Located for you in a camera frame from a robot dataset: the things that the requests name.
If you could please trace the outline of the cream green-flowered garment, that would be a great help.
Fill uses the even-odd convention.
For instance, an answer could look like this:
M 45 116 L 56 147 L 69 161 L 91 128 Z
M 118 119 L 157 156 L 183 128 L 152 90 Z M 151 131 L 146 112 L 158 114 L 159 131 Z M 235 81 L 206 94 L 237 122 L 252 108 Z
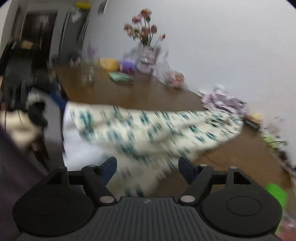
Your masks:
M 64 164 L 70 171 L 115 157 L 107 188 L 116 197 L 149 196 L 178 167 L 237 137 L 241 117 L 222 110 L 148 111 L 68 102 L 63 116 Z

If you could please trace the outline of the clear glass jar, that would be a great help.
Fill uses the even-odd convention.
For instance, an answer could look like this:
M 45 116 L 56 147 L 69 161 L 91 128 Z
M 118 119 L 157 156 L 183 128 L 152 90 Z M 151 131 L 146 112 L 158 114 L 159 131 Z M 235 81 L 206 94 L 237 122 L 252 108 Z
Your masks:
M 96 50 L 92 47 L 89 47 L 86 51 L 86 54 L 82 55 L 82 64 L 81 64 L 81 74 L 82 79 L 87 84 L 92 84 L 94 82 L 95 75 L 95 64 L 94 64 L 94 55 Z

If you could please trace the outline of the dark gift box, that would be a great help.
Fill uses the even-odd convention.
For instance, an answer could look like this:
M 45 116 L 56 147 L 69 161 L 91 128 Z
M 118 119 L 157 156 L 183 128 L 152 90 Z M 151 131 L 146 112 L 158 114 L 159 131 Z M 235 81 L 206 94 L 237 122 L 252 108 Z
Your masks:
M 244 119 L 244 123 L 257 131 L 260 129 L 259 123 L 253 122 L 252 120 L 249 120 L 247 118 Z

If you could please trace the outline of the purple floral folded garment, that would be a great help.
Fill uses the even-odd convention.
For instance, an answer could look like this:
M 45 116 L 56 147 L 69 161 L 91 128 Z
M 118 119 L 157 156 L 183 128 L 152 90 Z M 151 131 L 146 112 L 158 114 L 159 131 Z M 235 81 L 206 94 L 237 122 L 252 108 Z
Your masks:
M 224 110 L 237 115 L 246 115 L 247 103 L 218 89 L 202 97 L 203 107 L 208 110 Z

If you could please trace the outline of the green translucent case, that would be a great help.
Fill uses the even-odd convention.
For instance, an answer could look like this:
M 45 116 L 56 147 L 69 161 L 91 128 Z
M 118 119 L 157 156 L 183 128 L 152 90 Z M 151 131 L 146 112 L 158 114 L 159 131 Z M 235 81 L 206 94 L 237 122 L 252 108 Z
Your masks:
M 262 138 L 265 141 L 265 143 L 273 149 L 278 148 L 280 145 L 284 143 L 284 141 L 278 140 L 275 136 L 269 134 L 263 134 Z

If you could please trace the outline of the yellow snack box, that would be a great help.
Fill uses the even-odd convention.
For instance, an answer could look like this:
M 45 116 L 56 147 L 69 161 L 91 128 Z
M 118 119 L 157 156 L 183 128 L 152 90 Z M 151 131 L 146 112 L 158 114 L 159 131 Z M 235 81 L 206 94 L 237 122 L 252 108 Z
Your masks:
M 245 116 L 248 120 L 257 123 L 257 124 L 261 124 L 263 117 L 260 113 L 253 113 L 253 114 L 249 114 Z

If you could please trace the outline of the bright green roll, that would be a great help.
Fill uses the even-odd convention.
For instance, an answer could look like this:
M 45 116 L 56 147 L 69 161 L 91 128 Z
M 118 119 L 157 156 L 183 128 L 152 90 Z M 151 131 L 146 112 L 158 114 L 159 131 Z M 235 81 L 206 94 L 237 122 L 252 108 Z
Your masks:
M 280 203 L 282 208 L 281 221 L 275 232 L 275 234 L 279 237 L 281 232 L 281 225 L 283 224 L 283 218 L 285 216 L 285 209 L 287 207 L 287 192 L 275 183 L 267 184 L 266 190 Z

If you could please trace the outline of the green fabric pouch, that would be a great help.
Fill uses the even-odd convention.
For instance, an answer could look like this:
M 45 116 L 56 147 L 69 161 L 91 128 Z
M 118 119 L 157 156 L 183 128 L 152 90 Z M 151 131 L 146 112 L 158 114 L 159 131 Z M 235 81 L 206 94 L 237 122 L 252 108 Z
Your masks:
M 121 72 L 109 72 L 108 73 L 111 80 L 114 82 L 132 82 L 134 81 L 131 75 L 121 73 Z

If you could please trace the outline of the yellow mug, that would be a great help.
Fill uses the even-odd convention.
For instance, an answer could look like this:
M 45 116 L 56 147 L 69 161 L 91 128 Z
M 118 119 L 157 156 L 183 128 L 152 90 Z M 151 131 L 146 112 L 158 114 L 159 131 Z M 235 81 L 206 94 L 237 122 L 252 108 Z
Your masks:
M 113 58 L 101 58 L 99 66 L 108 72 L 117 72 L 119 70 L 119 61 Z

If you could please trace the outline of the clear plastic snack bag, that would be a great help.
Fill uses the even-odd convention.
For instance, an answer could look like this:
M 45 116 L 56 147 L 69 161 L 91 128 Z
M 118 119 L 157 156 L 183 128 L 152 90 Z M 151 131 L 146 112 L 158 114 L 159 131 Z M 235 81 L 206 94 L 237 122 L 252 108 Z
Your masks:
M 170 68 L 168 62 L 158 62 L 155 66 L 155 74 L 158 80 L 175 89 L 187 89 L 185 77 L 182 73 Z

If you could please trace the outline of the dried flower bouquet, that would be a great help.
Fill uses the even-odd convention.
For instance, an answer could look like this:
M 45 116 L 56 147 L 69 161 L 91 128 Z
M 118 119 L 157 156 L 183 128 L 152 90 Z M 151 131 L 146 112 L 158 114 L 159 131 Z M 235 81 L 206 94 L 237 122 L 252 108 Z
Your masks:
M 143 47 L 154 49 L 156 44 L 162 42 L 166 38 L 166 34 L 160 34 L 156 41 L 152 43 L 154 37 L 157 36 L 158 27 L 151 24 L 152 11 L 148 8 L 140 10 L 140 12 L 132 17 L 132 23 L 125 23 L 123 30 L 131 39 L 139 40 Z

